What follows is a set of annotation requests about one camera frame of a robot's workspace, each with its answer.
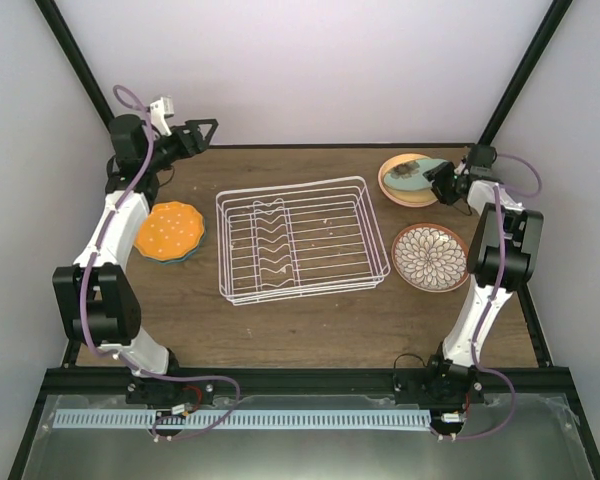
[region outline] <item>plate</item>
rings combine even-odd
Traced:
[[[431,158],[420,153],[403,153],[390,158],[382,164],[378,170],[378,184],[382,192],[392,201],[403,207],[428,207],[438,201],[431,189],[417,190],[415,192],[401,192],[387,187],[383,181],[384,176],[395,166],[404,163],[414,162],[420,158]]]
[[[450,292],[469,277],[468,249],[451,230],[432,223],[405,228],[393,242],[393,264],[409,284],[425,292]]]
[[[159,203],[140,227],[134,245],[152,260],[181,261],[200,245],[204,233],[204,219],[193,206]]]

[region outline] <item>orange plate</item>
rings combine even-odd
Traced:
[[[417,190],[415,192],[401,192],[399,190],[394,190],[393,188],[387,187],[383,182],[385,174],[393,167],[403,163],[413,162],[420,158],[430,157],[421,155],[419,153],[403,153],[402,155],[397,155],[390,158],[382,164],[380,170],[378,170],[378,183],[380,184],[382,193],[384,193],[389,200],[397,203],[398,205],[402,205],[403,207],[412,208],[428,207],[429,205],[433,205],[438,201],[430,188]]]
[[[191,205],[159,203],[140,227],[135,247],[145,257],[160,262],[184,257],[204,235],[204,219]]]

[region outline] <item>wooden tabletop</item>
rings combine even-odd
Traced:
[[[464,149],[413,150],[457,161]],[[142,325],[183,366],[390,367],[400,353],[435,352],[453,327],[469,282],[449,293],[426,293],[392,270],[371,290],[233,306],[218,291],[215,196],[223,190],[276,186],[360,175],[370,190],[384,246],[416,223],[435,223],[469,244],[478,216],[435,204],[405,208],[381,192],[378,169],[395,148],[213,149],[176,163],[158,202],[194,205],[207,236],[190,259],[161,265],[131,253],[127,276],[142,307]],[[164,181],[168,172],[162,175]],[[483,349],[493,367],[536,361],[517,297],[505,305]],[[410,365],[404,359],[404,366]],[[83,348],[78,365],[111,364]]]

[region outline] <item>black metal pole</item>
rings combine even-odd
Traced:
[[[24,471],[27,467],[27,462],[29,461],[29,454],[31,453],[31,447],[33,446],[33,442],[36,438],[38,424],[40,423],[40,419],[42,418],[42,413],[44,411],[46,395],[40,395],[40,397],[41,398],[38,398],[33,406],[33,411],[29,417],[29,422],[27,423],[24,435],[20,441],[20,447],[18,448],[16,457],[13,460],[8,480],[21,480],[24,476]]]
[[[552,367],[553,360],[551,359],[551,352],[547,346],[547,341],[544,338],[542,327],[540,326],[540,320],[534,306],[533,299],[531,298],[531,292],[529,292],[529,286],[525,283],[518,290],[518,300],[520,301],[520,307],[524,319],[527,323],[527,330],[529,331],[529,338],[531,339],[531,346],[536,355],[536,360],[539,367]]]
[[[553,0],[478,143],[491,145],[572,0]]]
[[[78,44],[73,38],[73,35],[71,35],[71,31],[60,13],[58,5],[54,0],[36,0],[36,4],[49,24],[51,31],[55,35],[56,40],[58,40],[58,43],[71,63],[71,66],[75,70],[76,75],[78,75],[82,86],[87,91],[87,95],[89,95],[93,106],[96,107],[102,122],[105,127],[107,127],[109,122],[113,120],[111,107],[109,107],[106,98],[104,98],[104,95],[102,94],[102,90],[100,90],[98,82],[96,82],[93,73],[91,73],[87,61],[84,59],[80,48],[78,48]]]

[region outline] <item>wire dish rack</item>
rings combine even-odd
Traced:
[[[220,192],[216,209],[234,305],[374,288],[391,270],[362,177]]]

